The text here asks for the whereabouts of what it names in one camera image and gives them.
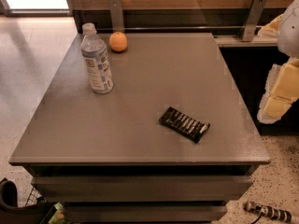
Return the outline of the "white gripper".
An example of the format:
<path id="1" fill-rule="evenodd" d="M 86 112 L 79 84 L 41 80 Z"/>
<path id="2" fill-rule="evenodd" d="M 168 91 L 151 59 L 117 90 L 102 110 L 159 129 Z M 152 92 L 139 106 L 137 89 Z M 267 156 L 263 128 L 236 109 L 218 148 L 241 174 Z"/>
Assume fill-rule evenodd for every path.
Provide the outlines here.
<path id="1" fill-rule="evenodd" d="M 294 0 L 283 15 L 263 26 L 258 36 L 278 37 L 278 50 L 292 57 L 283 65 L 274 64 L 266 80 L 257 119 L 263 124 L 273 124 L 299 99 L 299 0 Z"/>

